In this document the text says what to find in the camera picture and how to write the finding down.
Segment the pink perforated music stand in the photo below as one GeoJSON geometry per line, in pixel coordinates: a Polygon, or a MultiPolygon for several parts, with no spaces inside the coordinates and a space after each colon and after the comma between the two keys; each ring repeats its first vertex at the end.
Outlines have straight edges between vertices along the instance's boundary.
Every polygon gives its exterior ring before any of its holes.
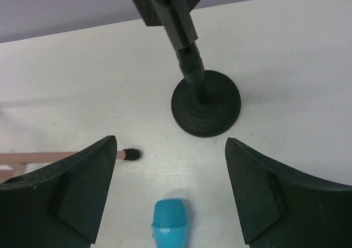
{"type": "MultiPolygon", "coordinates": [[[[57,162],[76,152],[32,152],[32,153],[1,153],[1,183],[25,174],[29,164],[42,164],[57,162]]],[[[117,151],[116,159],[125,161],[137,161],[142,157],[142,151],[135,148],[127,148],[117,151]]]]}

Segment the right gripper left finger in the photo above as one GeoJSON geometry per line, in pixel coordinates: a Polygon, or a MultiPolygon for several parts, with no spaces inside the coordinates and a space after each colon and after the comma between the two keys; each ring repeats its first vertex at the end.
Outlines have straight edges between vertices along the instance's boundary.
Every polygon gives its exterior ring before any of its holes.
{"type": "Polygon", "coordinates": [[[1,247],[90,247],[117,155],[106,136],[72,156],[1,184],[1,247]]]}

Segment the black microphone stand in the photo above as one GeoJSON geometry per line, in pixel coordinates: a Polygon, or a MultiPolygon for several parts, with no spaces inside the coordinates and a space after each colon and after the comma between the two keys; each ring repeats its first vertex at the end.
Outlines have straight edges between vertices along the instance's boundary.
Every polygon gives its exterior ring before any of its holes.
{"type": "Polygon", "coordinates": [[[200,0],[132,0],[146,26],[162,26],[175,50],[183,80],[171,100],[177,124],[188,134],[214,137],[233,126],[240,92],[226,75],[204,68],[190,12],[200,0]]]}

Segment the blue toy microphone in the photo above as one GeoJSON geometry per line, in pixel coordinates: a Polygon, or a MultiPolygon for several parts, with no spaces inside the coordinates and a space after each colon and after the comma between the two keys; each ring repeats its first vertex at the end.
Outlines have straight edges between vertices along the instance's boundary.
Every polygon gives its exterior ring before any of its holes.
{"type": "Polygon", "coordinates": [[[157,248],[184,248],[188,239],[189,223],[183,201],[157,201],[151,228],[157,248]]]}

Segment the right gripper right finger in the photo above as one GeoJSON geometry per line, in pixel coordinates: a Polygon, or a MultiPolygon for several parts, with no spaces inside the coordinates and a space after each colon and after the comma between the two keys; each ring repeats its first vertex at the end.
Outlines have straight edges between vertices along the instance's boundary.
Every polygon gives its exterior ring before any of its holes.
{"type": "Polygon", "coordinates": [[[225,160],[244,243],[351,247],[351,186],[306,174],[235,138],[225,160]]]}

